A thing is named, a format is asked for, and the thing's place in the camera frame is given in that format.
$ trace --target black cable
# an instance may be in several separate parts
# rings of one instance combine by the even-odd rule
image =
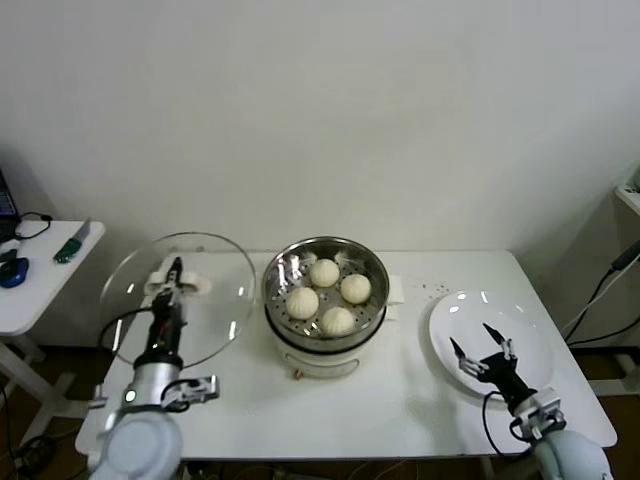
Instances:
[[[487,424],[487,404],[489,403],[489,399],[491,399],[491,397],[493,397],[494,395],[502,395],[502,394],[500,392],[498,392],[497,390],[494,390],[493,392],[487,393],[484,396],[483,400],[482,400],[482,426],[484,427],[484,433],[487,436],[487,440],[489,440],[489,443],[491,444],[491,446],[493,447],[495,452],[500,457],[504,458],[508,462],[517,462],[517,461],[523,459],[524,457],[526,457],[527,455],[529,455],[531,453],[531,449],[527,448],[524,452],[518,454],[518,456],[510,457],[510,456],[507,456],[504,453],[502,453],[500,451],[500,449],[496,446],[495,442],[493,441],[493,438],[491,438],[491,433],[489,432],[489,425]],[[513,427],[514,427],[513,424],[509,426],[509,430],[511,431],[511,435],[513,435],[517,440],[520,440],[522,442],[526,442],[526,440],[524,438],[518,437],[518,435],[513,431]]]
[[[106,335],[106,333],[109,331],[109,329],[115,325],[116,322],[118,322],[119,320],[122,320],[126,317],[129,317],[131,315],[136,315],[138,313],[142,313],[142,312],[150,312],[151,311],[151,307],[142,307],[142,308],[136,308],[135,310],[129,310],[128,312],[123,313],[122,315],[118,315],[116,318],[114,318],[113,320],[109,320],[107,322],[107,324],[102,328],[102,330],[100,331],[100,335],[98,335],[98,348],[100,350],[104,350],[104,344],[102,343],[104,341],[104,336]]]
[[[22,215],[20,215],[20,218],[24,218],[27,215],[37,215],[40,217],[40,220],[42,220],[43,222],[47,222],[47,226],[42,228],[40,231],[34,233],[33,235],[20,235],[19,233],[16,233],[15,237],[16,240],[31,240],[32,238],[36,238],[39,237],[40,235],[42,235],[44,232],[46,232],[47,230],[49,230],[51,228],[51,222],[53,221],[53,218],[51,218],[51,215],[47,215],[44,213],[40,213],[40,212],[25,212]]]
[[[569,343],[569,346],[573,347],[575,345],[580,345],[580,344],[583,344],[583,343],[595,342],[596,340],[604,340],[605,338],[615,337],[616,335],[620,335],[621,333],[624,333],[627,330],[631,330],[633,327],[635,327],[639,323],[640,323],[640,316],[638,318],[636,318],[633,322],[631,322],[629,325],[627,325],[624,328],[621,328],[620,330],[617,330],[617,331],[612,332],[612,333],[607,333],[606,335],[601,335],[600,337],[587,338],[586,340],[579,340],[577,342],[571,342],[571,343]]]
[[[598,286],[596,287],[596,289],[593,291],[593,294],[591,295],[591,298],[589,298],[589,301],[587,302],[587,305],[591,302],[593,302],[593,299],[596,298],[596,296],[598,295],[598,293],[600,293],[600,289],[602,288],[602,286],[604,285],[604,282],[607,281],[607,278],[609,278],[613,273],[615,272],[615,270],[613,268],[610,268],[607,273],[604,274],[604,277],[602,277],[600,279],[600,281],[598,282]],[[564,341],[567,342],[569,341],[569,338],[571,338],[571,336],[576,332],[576,330],[578,329],[578,327],[580,326],[580,324],[582,323],[582,321],[584,320],[584,317],[587,315],[587,312],[589,311],[589,309],[587,308],[584,312],[582,312],[582,315],[580,315],[580,318],[578,319],[578,321],[576,322],[576,324],[573,326],[573,328],[571,329],[571,331],[567,334],[566,337],[564,337]]]
[[[520,440],[521,442],[526,442],[526,441],[527,441],[527,439],[526,439],[526,438],[524,438],[522,435],[518,435],[518,434],[516,433],[515,428],[516,428],[516,424],[515,424],[515,423],[511,423],[511,424],[509,425],[509,431],[511,432],[511,436],[512,436],[513,438],[515,438],[516,440]]]
[[[487,425],[487,404],[489,403],[489,399],[494,395],[500,395],[500,392],[498,392],[497,390],[494,390],[493,392],[489,392],[484,396],[484,399],[482,400],[482,426],[484,427],[484,433],[487,436],[487,440],[489,440],[489,443],[491,444],[493,449],[496,451],[496,453],[499,456],[504,457],[505,454],[502,453],[498,449],[496,444],[493,442],[493,438],[491,438],[491,433],[489,433],[489,425]]]

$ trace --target white table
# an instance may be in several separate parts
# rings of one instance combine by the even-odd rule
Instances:
[[[273,256],[250,255],[258,272]],[[600,445],[616,433],[555,324],[508,252],[382,252],[405,295],[399,320],[385,322],[354,373],[331,380],[295,381],[281,361],[258,303],[251,323],[219,356],[183,372],[216,374],[221,397],[174,415],[185,459],[355,459],[487,455],[493,450],[481,422],[481,398],[444,370],[428,336],[428,318],[449,291],[507,292],[536,317],[555,355],[551,385],[569,426]],[[146,325],[134,322],[123,347],[142,351]],[[190,345],[181,345],[185,351]],[[76,438],[88,454],[109,413],[118,408],[132,368],[115,359],[105,378],[107,406],[91,411]],[[489,427],[505,452],[523,450],[509,434],[509,414],[492,406]]]
[[[22,222],[18,232],[30,235],[44,225],[40,221]],[[11,379],[8,393],[17,384],[42,403],[22,442],[44,432],[54,416],[84,418],[86,415],[86,402],[73,402],[64,397],[75,375],[63,373],[55,385],[46,382],[29,367],[31,360],[42,360],[44,354],[24,335],[104,234],[104,225],[92,222],[90,233],[76,257],[65,265],[54,264],[55,253],[81,225],[82,222],[52,222],[51,228],[42,235],[22,241],[18,255],[29,259],[27,278],[17,287],[0,288],[0,336],[13,337],[13,342],[26,354],[26,361],[23,361],[0,341],[0,370]]]

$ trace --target wire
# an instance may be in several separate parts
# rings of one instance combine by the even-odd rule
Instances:
[[[98,348],[100,350],[104,350],[104,344],[102,343],[104,341],[104,336],[116,322],[118,322],[119,320],[122,320],[125,317],[129,317],[131,315],[136,315],[138,313],[150,312],[150,311],[151,311],[151,307],[136,308],[135,310],[129,310],[128,312],[118,315],[113,320],[109,320],[109,322],[107,322],[107,324],[100,331],[100,335],[98,335]]]
[[[405,463],[407,463],[409,460],[403,460],[401,462],[396,463],[395,465],[390,466],[389,468],[387,468],[386,470],[381,471],[378,476],[376,478],[374,478],[373,480],[380,480],[382,477],[384,477],[387,473],[389,473],[392,470],[395,470],[398,467],[401,467],[402,465],[404,465]]]
[[[491,433],[489,432],[489,425],[487,425],[487,404],[489,403],[489,399],[494,395],[501,395],[501,393],[497,390],[494,390],[493,392],[487,393],[482,399],[482,426],[484,427],[484,433],[487,436],[487,440],[489,440],[491,447],[493,447],[493,449],[499,456],[504,457],[505,454],[502,453],[493,442],[493,438],[491,438]]]
[[[602,285],[604,285],[604,282],[607,281],[607,278],[609,278],[611,275],[613,274],[613,269],[609,269],[607,271],[607,273],[604,274],[604,276],[600,279],[600,281],[598,282],[598,286],[596,287],[596,289],[593,291],[593,293],[591,294],[591,298],[589,298],[589,300],[587,301],[587,305],[589,305],[591,302],[593,302],[593,300],[596,298],[596,296],[598,295],[598,292],[600,292],[600,289],[602,288]],[[582,323],[582,321],[584,320],[584,317],[587,315],[587,311],[589,310],[589,307],[586,307],[582,310],[582,312],[578,315],[578,321],[576,322],[576,324],[573,326],[573,328],[571,329],[571,331],[567,334],[566,337],[564,337],[564,341],[568,341],[569,338],[571,338],[571,336],[575,333],[575,331],[578,329],[578,327],[580,326],[580,324]]]
[[[609,284],[605,287],[605,289],[604,289],[604,290],[602,290],[602,292],[601,292],[599,295],[597,295],[593,300],[589,301],[589,303],[587,303],[587,304],[584,306],[584,308],[583,308],[582,310],[580,310],[580,311],[578,312],[578,314],[577,314],[575,317],[573,317],[573,318],[572,318],[572,319],[571,319],[571,320],[570,320],[570,321],[569,321],[569,322],[568,322],[568,323],[567,323],[567,324],[562,328],[562,331],[564,332],[564,331],[568,330],[569,328],[571,328],[571,326],[572,326],[575,322],[580,321],[580,316],[581,316],[584,312],[586,312],[586,311],[587,311],[587,310],[588,310],[592,305],[594,305],[598,300],[600,300],[602,297],[604,297],[604,296],[607,294],[607,292],[609,291],[609,289],[610,289],[610,288],[611,288],[611,287],[612,287],[612,286],[613,286],[613,285],[614,285],[618,280],[620,280],[620,279],[624,276],[624,274],[625,274],[625,273],[627,273],[627,272],[631,269],[631,267],[633,267],[633,265],[634,265],[634,264],[635,264],[639,259],[640,259],[640,253],[639,253],[638,255],[636,255],[636,256],[634,257],[634,259],[633,259],[631,262],[629,262],[629,265],[627,265],[626,267],[624,267],[624,269],[622,269],[622,270],[621,270],[621,271],[620,271],[620,272],[619,272],[619,273],[618,273],[618,274],[617,274],[617,275],[616,275],[616,276],[615,276],[615,277],[614,277],[614,278],[609,282]],[[565,340],[567,340],[570,336],[571,336],[571,334],[567,335],[567,337],[565,338]]]
[[[32,238],[36,238],[39,237],[40,235],[42,235],[44,232],[46,232],[47,230],[49,230],[51,228],[51,222],[53,221],[53,219],[51,218],[51,215],[46,215],[44,213],[39,213],[39,212],[25,212],[22,215],[20,215],[20,218],[24,218],[27,215],[37,215],[40,217],[40,220],[42,220],[43,222],[47,222],[47,226],[42,228],[41,230],[39,230],[38,232],[34,233],[33,235],[20,235],[19,233],[16,233],[15,237],[16,240],[31,240]]]
[[[500,449],[496,446],[495,442],[493,441],[493,438],[491,438],[491,433],[489,432],[489,425],[487,424],[487,404],[489,403],[489,399],[491,397],[493,397],[494,395],[500,395],[502,396],[502,394],[500,392],[498,392],[497,390],[494,390],[493,392],[489,392],[487,393],[484,398],[482,399],[482,426],[484,427],[484,433],[487,436],[487,440],[489,440],[489,443],[491,444],[491,447],[493,447],[493,449],[495,450],[495,452],[502,458],[504,458],[505,460],[509,461],[509,462],[517,462],[518,460],[521,460],[522,458],[526,457],[527,455],[529,455],[531,453],[531,449],[527,448],[524,452],[520,453],[517,457],[509,457],[507,455],[505,455],[504,453],[502,453],[500,451]],[[511,432],[511,435],[513,435],[513,437],[516,440],[520,440],[522,442],[525,442],[526,440],[522,437],[519,437],[514,429],[514,425],[511,424],[509,425],[509,431]]]
[[[358,465],[349,474],[349,476],[347,477],[347,480],[353,480],[355,478],[355,476],[356,476],[356,473],[358,473],[360,470],[362,470],[364,467],[366,467],[367,465],[370,465],[370,464],[371,464],[371,462],[364,462],[364,463],[361,463],[360,465]]]
[[[607,333],[606,335],[601,335],[600,337],[587,338],[586,340],[579,340],[577,342],[571,342],[571,343],[569,343],[569,346],[570,347],[574,347],[576,345],[581,345],[583,343],[595,342],[596,340],[604,340],[605,338],[615,337],[616,335],[620,335],[621,333],[624,333],[627,330],[631,330],[633,327],[635,327],[639,323],[640,323],[640,316],[638,318],[636,318],[633,322],[631,322],[629,325],[627,325],[624,328],[621,328],[620,330],[617,330],[617,331],[612,332],[612,333]]]

